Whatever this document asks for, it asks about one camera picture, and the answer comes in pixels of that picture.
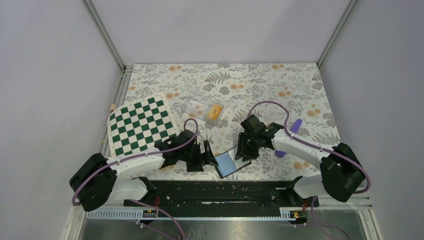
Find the black leather card holder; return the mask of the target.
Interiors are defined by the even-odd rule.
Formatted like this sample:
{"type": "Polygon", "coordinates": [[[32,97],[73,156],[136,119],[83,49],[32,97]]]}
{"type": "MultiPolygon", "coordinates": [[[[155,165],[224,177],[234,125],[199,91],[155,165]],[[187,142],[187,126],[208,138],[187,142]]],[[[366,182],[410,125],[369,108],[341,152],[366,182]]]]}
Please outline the black leather card holder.
{"type": "Polygon", "coordinates": [[[237,147],[215,156],[217,166],[215,167],[220,179],[228,177],[233,173],[252,164],[251,161],[243,161],[243,158],[236,158],[237,147]]]}

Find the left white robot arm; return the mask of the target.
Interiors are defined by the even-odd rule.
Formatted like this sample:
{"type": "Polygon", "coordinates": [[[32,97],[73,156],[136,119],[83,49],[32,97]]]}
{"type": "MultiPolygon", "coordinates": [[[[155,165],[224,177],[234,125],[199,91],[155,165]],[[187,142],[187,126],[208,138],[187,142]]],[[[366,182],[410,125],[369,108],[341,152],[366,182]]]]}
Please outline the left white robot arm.
{"type": "Polygon", "coordinates": [[[186,163],[188,172],[202,172],[205,165],[219,166],[210,144],[197,142],[190,130],[176,137],[155,143],[153,147],[128,156],[104,157],[93,154],[71,177],[69,185],[74,191],[72,203],[82,206],[86,212],[105,204],[138,200],[148,206],[155,200],[154,187],[141,173],[186,163]]]}

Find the clear plastic box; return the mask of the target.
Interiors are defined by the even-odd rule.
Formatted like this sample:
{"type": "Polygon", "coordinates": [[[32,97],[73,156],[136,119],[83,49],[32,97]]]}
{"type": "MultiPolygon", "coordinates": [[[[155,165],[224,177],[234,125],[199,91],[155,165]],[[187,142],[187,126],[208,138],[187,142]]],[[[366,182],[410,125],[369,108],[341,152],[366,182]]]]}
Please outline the clear plastic box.
{"type": "Polygon", "coordinates": [[[218,102],[212,101],[209,98],[190,91],[187,95],[187,99],[182,104],[182,111],[190,118],[195,118],[212,126],[216,126],[224,113],[224,106],[219,118],[217,120],[213,120],[207,117],[208,111],[213,104],[223,106],[218,102]]]}

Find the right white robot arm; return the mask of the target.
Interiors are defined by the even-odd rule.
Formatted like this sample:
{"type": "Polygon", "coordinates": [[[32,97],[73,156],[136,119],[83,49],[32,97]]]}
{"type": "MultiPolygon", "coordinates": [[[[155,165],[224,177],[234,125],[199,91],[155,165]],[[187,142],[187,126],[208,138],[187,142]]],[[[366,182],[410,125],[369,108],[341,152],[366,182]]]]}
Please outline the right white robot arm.
{"type": "Polygon", "coordinates": [[[307,198],[329,195],[345,203],[356,193],[367,176],[352,149],[339,143],[325,147],[309,143],[283,125],[265,125],[255,115],[241,123],[236,148],[230,154],[233,161],[249,162],[259,157],[261,148],[291,154],[320,170],[319,175],[299,176],[287,187],[287,201],[301,205],[307,198]]]}

